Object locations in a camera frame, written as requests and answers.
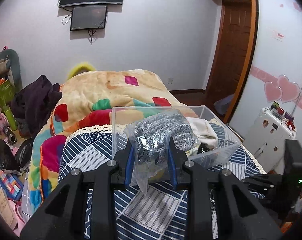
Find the silver scourer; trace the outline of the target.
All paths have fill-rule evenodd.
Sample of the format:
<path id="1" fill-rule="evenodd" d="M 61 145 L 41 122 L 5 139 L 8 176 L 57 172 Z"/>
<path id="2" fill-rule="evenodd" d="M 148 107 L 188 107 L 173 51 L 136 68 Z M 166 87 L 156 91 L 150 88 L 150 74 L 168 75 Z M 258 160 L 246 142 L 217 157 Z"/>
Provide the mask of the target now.
<path id="1" fill-rule="evenodd" d="M 134 178 L 141 192 L 148 191 L 148 178 L 168 167 L 169 142 L 186 153 L 194 153 L 200 141 L 178 109 L 168 109 L 128 124 L 124 133 L 134 149 Z"/>

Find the yellow felt ball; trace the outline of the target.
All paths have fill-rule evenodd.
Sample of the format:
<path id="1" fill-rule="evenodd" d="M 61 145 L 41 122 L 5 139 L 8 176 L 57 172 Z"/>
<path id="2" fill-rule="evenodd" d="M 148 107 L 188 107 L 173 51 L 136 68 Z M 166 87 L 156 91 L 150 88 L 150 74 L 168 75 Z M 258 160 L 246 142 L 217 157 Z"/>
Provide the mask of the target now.
<path id="1" fill-rule="evenodd" d="M 166 178 L 166 169 L 162 169 L 156 172 L 150 178 L 148 178 L 148 183 L 151 184 L 151 183 L 163 181 L 165 178 Z"/>

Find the white suitcase with stickers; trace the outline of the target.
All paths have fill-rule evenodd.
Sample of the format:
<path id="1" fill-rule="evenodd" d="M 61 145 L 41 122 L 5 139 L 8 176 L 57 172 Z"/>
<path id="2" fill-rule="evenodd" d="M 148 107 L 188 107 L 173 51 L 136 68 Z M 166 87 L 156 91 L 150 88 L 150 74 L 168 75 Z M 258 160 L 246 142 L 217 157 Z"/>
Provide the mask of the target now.
<path id="1" fill-rule="evenodd" d="M 243 146 L 265 172 L 284 172 L 285 140 L 297 135 L 294 117 L 276 101 L 263 108 L 244 138 Z"/>

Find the clear plastic storage box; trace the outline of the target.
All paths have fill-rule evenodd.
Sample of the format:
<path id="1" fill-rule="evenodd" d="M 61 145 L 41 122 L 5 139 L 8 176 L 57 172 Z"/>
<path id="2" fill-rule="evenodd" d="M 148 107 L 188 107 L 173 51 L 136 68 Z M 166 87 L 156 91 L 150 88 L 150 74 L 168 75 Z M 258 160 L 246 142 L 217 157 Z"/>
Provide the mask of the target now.
<path id="1" fill-rule="evenodd" d="M 115 152 L 133 146 L 137 182 L 165 177 L 170 140 L 204 168 L 226 163 L 241 144 L 205 106 L 115 107 L 111 125 Z"/>

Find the black plastic bag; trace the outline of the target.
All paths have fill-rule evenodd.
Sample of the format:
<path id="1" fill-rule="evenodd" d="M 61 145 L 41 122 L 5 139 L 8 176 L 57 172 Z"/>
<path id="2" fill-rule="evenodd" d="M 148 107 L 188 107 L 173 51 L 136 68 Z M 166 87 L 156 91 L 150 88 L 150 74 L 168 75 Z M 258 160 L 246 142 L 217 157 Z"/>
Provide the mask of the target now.
<path id="1" fill-rule="evenodd" d="M 32 138 L 25 140 L 13 155 L 9 145 L 0 139 L 0 170 L 20 176 L 29 166 L 33 142 Z"/>

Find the dark purple garment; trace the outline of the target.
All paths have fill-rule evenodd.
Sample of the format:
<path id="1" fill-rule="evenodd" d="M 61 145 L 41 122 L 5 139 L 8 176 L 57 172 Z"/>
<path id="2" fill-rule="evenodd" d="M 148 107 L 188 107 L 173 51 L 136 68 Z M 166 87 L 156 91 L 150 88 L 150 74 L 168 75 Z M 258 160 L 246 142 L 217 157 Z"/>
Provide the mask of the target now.
<path id="1" fill-rule="evenodd" d="M 44 75 L 16 93 L 10 108 L 21 133 L 35 138 L 61 97 L 60 85 Z"/>

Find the colourful fleece blanket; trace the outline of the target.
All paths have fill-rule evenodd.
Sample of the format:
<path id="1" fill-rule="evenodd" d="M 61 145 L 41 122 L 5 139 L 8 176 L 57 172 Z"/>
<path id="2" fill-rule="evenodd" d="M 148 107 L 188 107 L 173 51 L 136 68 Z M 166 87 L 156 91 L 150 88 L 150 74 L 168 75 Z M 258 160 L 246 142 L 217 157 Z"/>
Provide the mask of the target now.
<path id="1" fill-rule="evenodd" d="M 57 145 L 75 131 L 111 124 L 114 107 L 182 106 L 153 72 L 142 69 L 84 72 L 66 81 L 61 99 L 34 139 L 28 196 L 34 213 L 58 185 Z"/>

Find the brown wooden door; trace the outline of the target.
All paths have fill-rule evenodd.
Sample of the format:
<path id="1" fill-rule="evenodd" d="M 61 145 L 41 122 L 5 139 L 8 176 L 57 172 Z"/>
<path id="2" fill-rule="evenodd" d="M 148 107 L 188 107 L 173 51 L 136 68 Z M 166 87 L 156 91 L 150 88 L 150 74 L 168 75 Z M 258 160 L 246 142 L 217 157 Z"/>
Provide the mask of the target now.
<path id="1" fill-rule="evenodd" d="M 253 52 L 256 0 L 221 0 L 219 32 L 205 92 L 205 104 L 214 112 L 214 103 L 231 98 L 218 116 L 229 122 L 247 78 Z"/>

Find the green cardboard box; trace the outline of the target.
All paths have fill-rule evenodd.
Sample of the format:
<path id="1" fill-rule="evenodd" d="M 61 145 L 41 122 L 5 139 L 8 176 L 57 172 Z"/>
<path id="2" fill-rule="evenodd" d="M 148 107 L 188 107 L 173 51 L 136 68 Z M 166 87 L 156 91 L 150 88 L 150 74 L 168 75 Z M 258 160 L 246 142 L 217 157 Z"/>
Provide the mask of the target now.
<path id="1" fill-rule="evenodd" d="M 0 79 L 0 107 L 2 113 L 5 114 L 9 123 L 9 129 L 15 131 L 17 129 L 17 122 L 12 113 L 10 104 L 14 98 L 16 89 L 11 85 L 9 80 Z"/>

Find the grey plush dinosaur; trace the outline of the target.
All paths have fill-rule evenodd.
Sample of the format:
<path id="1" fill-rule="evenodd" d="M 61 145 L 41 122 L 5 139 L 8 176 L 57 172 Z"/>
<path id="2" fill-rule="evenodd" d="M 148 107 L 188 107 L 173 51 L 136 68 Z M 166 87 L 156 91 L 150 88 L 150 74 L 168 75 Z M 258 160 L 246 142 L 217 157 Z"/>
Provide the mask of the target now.
<path id="1" fill-rule="evenodd" d="M 21 88 L 20 59 L 13 49 L 0 52 L 0 77 L 7 77 L 13 87 Z"/>

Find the small wall monitor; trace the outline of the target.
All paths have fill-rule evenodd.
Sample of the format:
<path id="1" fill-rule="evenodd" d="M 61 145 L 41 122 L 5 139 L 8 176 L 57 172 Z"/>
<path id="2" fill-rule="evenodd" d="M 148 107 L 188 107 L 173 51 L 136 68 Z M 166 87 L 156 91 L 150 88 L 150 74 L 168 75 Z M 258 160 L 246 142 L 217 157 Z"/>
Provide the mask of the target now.
<path id="1" fill-rule="evenodd" d="M 86 5 L 74 7 L 70 31 L 104 29 L 108 7 L 106 5 Z"/>

